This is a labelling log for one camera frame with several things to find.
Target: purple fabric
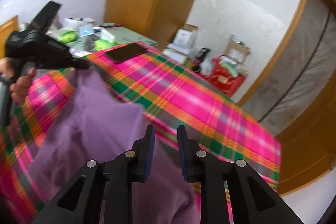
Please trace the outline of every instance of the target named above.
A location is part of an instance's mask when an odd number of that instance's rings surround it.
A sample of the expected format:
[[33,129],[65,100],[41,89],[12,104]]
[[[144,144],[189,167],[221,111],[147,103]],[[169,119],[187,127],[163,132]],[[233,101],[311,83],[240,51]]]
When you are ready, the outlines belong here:
[[[142,106],[116,101],[93,69],[78,70],[77,87],[50,127],[29,173],[47,201],[88,160],[104,162],[143,138]],[[133,222],[199,223],[194,193],[156,141],[151,175],[133,183]]]

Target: cardboard box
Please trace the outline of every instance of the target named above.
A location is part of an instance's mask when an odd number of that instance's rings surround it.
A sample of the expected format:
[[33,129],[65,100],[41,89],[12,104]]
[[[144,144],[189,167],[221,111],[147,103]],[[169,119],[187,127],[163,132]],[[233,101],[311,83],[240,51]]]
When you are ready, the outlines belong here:
[[191,48],[194,45],[198,27],[184,24],[176,33],[173,44],[183,48]]
[[243,64],[249,54],[249,47],[244,47],[241,44],[238,44],[232,40],[230,40],[229,44],[227,44],[224,51],[224,55],[232,58],[239,64]]

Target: table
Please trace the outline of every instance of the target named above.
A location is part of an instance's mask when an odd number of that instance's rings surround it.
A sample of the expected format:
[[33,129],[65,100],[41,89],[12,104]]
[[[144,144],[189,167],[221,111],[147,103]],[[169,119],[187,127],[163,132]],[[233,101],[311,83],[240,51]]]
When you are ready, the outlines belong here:
[[[167,59],[157,49],[122,64],[114,64],[104,51],[86,57],[114,96],[144,106],[145,117],[155,126],[156,137],[178,163],[176,129],[185,125],[189,137],[221,160],[246,160],[274,189],[278,183],[281,147],[262,126],[209,82]],[[44,206],[43,197],[27,168],[45,139],[48,128],[71,97],[72,69],[51,71],[33,82],[23,107],[16,108],[11,126],[0,135],[0,194],[10,192],[23,210],[34,217]],[[199,202],[199,186],[195,185]]]

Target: desk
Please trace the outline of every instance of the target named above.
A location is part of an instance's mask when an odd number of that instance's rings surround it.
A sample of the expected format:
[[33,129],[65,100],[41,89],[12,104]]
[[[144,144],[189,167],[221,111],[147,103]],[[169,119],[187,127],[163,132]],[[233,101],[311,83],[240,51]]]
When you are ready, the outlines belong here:
[[[153,47],[119,65],[107,58],[104,51],[87,58],[118,100],[144,106],[144,115],[155,126],[157,140],[176,163],[176,129],[185,125],[189,137],[198,140],[203,150],[221,160],[246,160],[276,188],[280,144],[209,82]],[[6,191],[11,190],[26,215],[36,215],[44,203],[25,171],[33,161],[32,155],[43,145],[51,123],[71,97],[73,87],[68,76],[72,71],[51,71],[36,79],[25,105],[16,108],[12,125],[2,130],[0,157],[4,157],[6,165],[0,171],[6,174]],[[195,190],[199,201],[197,184]]]

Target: phone screen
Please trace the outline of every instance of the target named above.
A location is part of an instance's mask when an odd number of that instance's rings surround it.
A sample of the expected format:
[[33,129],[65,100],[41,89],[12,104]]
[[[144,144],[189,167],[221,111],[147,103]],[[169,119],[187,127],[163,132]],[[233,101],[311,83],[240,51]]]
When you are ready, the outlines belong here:
[[114,50],[105,52],[105,54],[116,64],[125,62],[133,57],[147,52],[145,47],[137,43],[131,43],[127,46],[116,48]]

